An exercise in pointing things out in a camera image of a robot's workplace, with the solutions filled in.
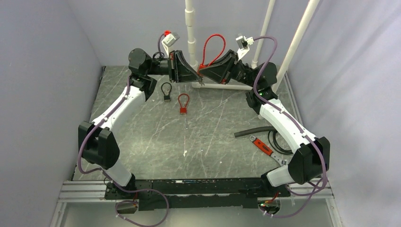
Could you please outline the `red cable lock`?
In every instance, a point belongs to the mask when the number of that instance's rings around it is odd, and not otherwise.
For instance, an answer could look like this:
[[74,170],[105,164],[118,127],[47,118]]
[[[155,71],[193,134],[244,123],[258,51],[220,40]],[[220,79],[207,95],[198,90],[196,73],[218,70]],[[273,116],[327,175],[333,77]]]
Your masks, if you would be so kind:
[[200,66],[205,66],[220,57],[226,48],[226,39],[221,34],[211,34],[204,42]]
[[179,113],[181,115],[186,115],[187,114],[187,106],[190,101],[190,96],[186,93],[181,93],[178,96],[177,100],[178,100],[178,104],[180,106]]

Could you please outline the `black cable lock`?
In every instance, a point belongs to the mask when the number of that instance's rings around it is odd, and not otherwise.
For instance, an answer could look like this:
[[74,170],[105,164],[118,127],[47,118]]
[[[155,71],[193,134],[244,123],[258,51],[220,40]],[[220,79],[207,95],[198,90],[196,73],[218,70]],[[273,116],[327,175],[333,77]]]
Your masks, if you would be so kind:
[[164,102],[170,102],[171,101],[171,91],[172,91],[172,84],[169,82],[164,82],[161,87],[161,92],[163,94],[163,99]]

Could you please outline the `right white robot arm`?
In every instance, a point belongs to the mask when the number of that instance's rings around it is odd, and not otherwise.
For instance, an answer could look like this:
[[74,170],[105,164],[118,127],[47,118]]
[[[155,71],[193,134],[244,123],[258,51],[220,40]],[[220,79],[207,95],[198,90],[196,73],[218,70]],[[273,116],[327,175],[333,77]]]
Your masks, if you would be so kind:
[[246,93],[248,106],[267,120],[288,143],[292,159],[274,170],[264,173],[261,178],[261,192],[274,195],[279,186],[297,183],[305,184],[321,176],[322,189],[327,185],[327,171],[330,161],[330,143],[325,137],[318,138],[292,116],[279,100],[271,86],[277,82],[277,67],[270,61],[250,68],[243,64],[237,53],[230,51],[220,59],[199,67],[198,72],[217,83],[230,80],[252,86]]

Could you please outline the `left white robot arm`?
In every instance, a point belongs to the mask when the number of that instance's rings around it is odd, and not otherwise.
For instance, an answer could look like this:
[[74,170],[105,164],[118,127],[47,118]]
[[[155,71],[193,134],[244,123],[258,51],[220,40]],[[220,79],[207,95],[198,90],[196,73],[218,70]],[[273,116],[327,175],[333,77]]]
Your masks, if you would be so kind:
[[120,149],[114,133],[151,97],[157,85],[153,75],[167,75],[169,81],[176,83],[202,82],[180,50],[156,58],[135,48],[128,59],[131,74],[122,93],[105,112],[78,126],[77,158],[77,168],[82,174],[101,171],[125,199],[135,194],[136,179],[119,159]]

